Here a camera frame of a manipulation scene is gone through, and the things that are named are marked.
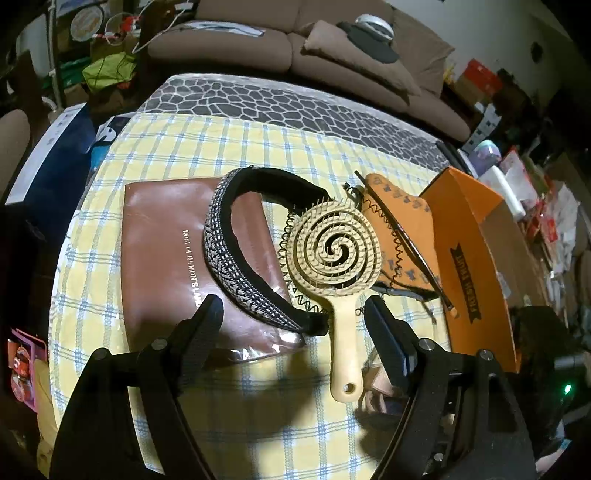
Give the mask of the beige spiral hair brush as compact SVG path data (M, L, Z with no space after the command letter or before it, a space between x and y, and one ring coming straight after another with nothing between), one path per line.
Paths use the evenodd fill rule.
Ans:
M377 233L352 201L311 207L287 237L287 270L297 287L332 307L331 394L352 403L363 393L356 347L356 304L381 274Z

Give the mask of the brown leather pouch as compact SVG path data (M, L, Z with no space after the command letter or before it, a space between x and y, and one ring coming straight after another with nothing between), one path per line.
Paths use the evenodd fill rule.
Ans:
M121 235L121 295L128 347L167 337L209 294L221 298L223 322L205 363L218 369L291 354L300 334L260 322L218 286L204 259L204 221L215 178L129 183Z

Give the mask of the orange cardboard box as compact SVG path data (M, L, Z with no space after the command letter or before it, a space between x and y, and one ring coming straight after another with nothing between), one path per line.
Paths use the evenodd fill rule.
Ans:
M457 310L447 315L451 348L494 353L517 373L522 355L510 310L545 306L542 276L502 196L449 167L422 192L434 221L443 290Z

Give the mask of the orange fabric pouch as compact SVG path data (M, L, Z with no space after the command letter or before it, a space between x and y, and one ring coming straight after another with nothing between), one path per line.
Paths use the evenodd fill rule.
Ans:
M434 220L426 200L406 192L379 173L365 177L361 211L374 228L382 250L381 274L374 289L420 301L439 297L421 266L435 278L440 268L435 248Z

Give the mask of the black studded headband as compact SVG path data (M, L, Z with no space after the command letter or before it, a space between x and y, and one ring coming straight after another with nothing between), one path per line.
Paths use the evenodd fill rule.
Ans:
M322 187L288 171L249 166L220 180L204 220L204 261L229 300L250 317L308 336L329 331L329 314L297 308L284 292L262 200L272 200L297 215L329 199Z

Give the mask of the white tissue box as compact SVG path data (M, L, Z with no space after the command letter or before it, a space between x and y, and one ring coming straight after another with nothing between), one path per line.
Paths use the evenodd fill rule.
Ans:
M502 171L497 166L493 166L489 169L487 175L487 183L489 187L505 200L512 213L513 219L516 222L523 220L526 216L525 209Z

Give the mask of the brown sofa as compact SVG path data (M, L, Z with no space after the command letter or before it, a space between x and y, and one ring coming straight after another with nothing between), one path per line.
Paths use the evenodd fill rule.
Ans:
M315 22L336 26L353 23L362 14L381 17L393 27L391 47L419 85L420 96L304 53L304 40ZM262 35L197 30L181 23L147 48L145 66L152 82L176 73L254 75L352 98L457 143L470 136L466 121L441 98L444 67L453 46L385 1L201 1L191 17L238 23L262 30Z

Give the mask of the black cushion with white device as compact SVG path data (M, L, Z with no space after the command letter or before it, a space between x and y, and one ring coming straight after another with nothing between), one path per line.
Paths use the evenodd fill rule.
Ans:
M346 32L349 41L356 47L381 63L395 63L400 55L391 47L394 41L393 27L381 17L362 14L351 22L342 21L337 24Z

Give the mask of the brown sofa cushion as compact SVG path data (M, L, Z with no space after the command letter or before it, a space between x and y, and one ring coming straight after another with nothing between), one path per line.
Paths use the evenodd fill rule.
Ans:
M400 59L382 62L363 52L348 33L338 26L318 20L304 40L304 53L347 67L367 78L379 81L395 91L420 96L422 91Z

